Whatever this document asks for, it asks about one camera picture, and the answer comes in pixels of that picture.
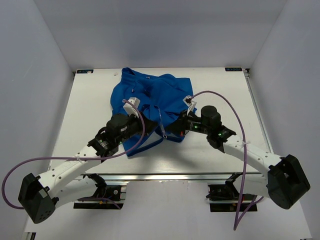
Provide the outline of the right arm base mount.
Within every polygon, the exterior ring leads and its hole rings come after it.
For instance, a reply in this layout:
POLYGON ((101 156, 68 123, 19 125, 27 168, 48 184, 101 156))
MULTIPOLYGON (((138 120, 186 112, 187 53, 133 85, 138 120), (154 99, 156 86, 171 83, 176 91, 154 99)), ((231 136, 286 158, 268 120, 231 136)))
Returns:
POLYGON ((238 207, 239 191, 234 187, 235 180, 241 180, 242 173, 233 173, 222 184, 208 184, 208 194, 211 213, 235 213, 238 207))

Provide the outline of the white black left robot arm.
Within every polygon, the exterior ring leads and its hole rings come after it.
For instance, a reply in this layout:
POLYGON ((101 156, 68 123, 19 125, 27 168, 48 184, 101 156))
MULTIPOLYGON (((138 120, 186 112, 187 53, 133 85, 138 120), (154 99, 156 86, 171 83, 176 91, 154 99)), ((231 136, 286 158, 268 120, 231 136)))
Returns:
POLYGON ((115 114, 75 157, 67 159, 38 176, 26 175, 21 183, 18 201, 33 223, 48 219, 56 208, 87 197, 99 200, 105 196, 106 184, 97 174, 85 172, 114 156, 119 145, 134 136, 150 134, 157 122, 142 115, 115 114))

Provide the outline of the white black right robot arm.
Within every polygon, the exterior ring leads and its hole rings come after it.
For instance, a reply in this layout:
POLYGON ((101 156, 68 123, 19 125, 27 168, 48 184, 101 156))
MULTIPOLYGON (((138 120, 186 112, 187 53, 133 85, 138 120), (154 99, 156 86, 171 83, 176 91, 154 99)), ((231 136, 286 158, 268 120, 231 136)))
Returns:
POLYGON ((258 174, 245 177, 241 173, 233 173, 224 185, 209 192, 206 197, 211 201, 237 200, 243 194, 258 195, 288 210, 311 188, 295 156, 280 156, 244 143, 239 135, 222 124, 221 115, 214 106, 204 106, 201 116, 182 111, 177 120, 166 127, 166 131, 181 137, 187 132, 205 134, 211 147, 258 171, 258 174))

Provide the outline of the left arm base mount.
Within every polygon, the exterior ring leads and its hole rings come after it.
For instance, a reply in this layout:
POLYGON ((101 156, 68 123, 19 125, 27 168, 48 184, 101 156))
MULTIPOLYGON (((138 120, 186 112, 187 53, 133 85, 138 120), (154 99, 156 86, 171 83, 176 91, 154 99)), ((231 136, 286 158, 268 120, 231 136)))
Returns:
POLYGON ((127 184, 122 182, 104 181, 96 173, 85 174, 83 180, 92 180, 95 186, 93 195, 87 200, 77 200, 73 204, 74 209, 86 210, 121 210, 126 199, 127 184))

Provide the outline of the blue zip-up jacket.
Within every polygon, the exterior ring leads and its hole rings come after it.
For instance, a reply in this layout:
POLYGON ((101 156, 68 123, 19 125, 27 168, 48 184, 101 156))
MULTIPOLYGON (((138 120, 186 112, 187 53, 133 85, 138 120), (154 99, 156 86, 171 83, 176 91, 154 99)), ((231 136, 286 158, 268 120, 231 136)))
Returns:
POLYGON ((188 109, 183 102, 186 96, 193 96, 191 80, 187 77, 175 77, 169 73, 154 76, 135 71, 129 67, 121 70, 120 82, 113 88, 110 105, 112 113, 126 114, 123 109, 123 99, 138 98, 138 110, 149 120, 157 122, 157 127, 152 132, 160 136, 147 145, 144 143, 149 136, 145 136, 137 148, 127 151, 128 157, 144 152, 159 145, 163 140, 180 143, 184 136, 176 136, 166 131, 166 127, 179 117, 182 111, 188 109))

